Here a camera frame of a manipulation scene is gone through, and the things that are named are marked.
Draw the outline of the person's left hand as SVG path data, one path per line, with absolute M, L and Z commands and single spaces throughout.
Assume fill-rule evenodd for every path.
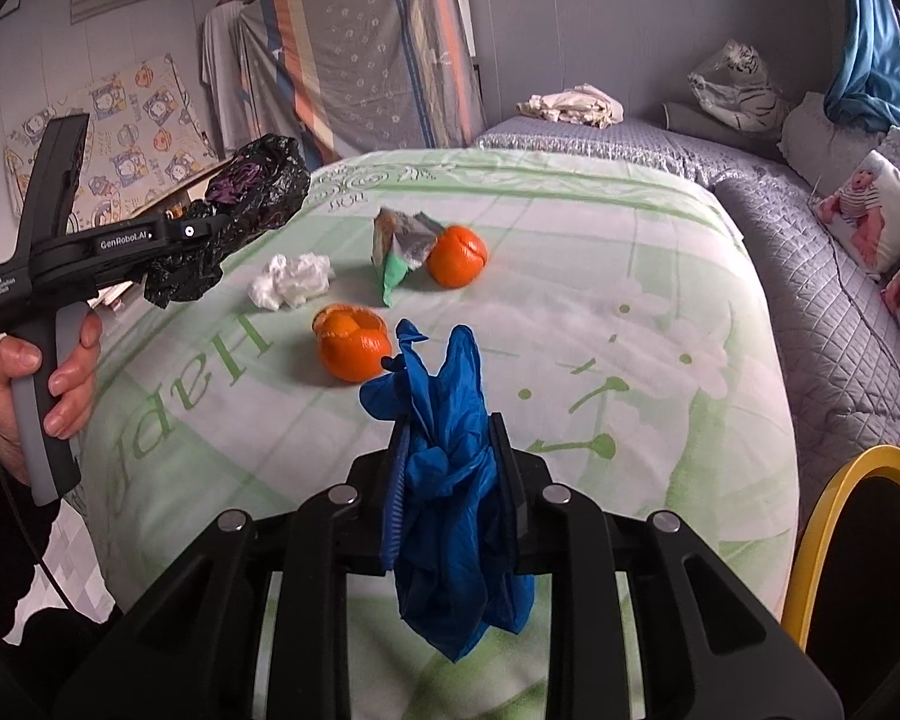
M 53 372 L 48 392 L 56 405 L 43 420 L 48 437 L 72 439 L 91 419 L 94 403 L 95 366 L 100 356 L 102 320 L 89 310 L 80 326 L 79 341 L 66 361 Z M 19 483 L 29 486 L 29 470 L 20 444 L 13 405 L 14 379 L 31 376 L 41 363 L 40 349 L 16 337 L 0 340 L 0 461 Z

